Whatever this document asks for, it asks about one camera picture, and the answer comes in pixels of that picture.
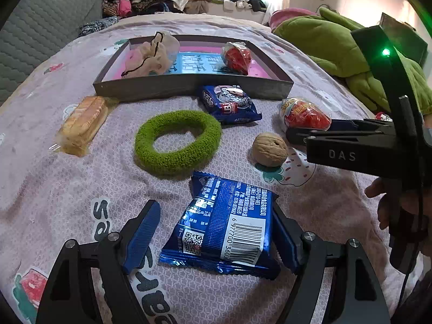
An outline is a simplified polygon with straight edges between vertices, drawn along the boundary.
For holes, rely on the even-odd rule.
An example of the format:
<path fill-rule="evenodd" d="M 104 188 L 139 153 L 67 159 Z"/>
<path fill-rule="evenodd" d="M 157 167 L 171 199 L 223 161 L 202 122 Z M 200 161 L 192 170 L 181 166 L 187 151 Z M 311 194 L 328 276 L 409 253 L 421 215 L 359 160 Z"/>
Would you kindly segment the person's right hand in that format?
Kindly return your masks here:
<path fill-rule="evenodd" d="M 377 215 L 379 227 L 386 229 L 390 220 L 403 208 L 411 214 L 418 214 L 419 200 L 417 193 L 404 188 L 397 181 L 390 179 L 375 179 L 370 186 L 365 189 L 368 198 L 383 195 L 379 201 Z M 431 258 L 431 187 L 423 190 L 423 214 L 430 220 L 429 236 L 420 251 L 426 257 Z"/>

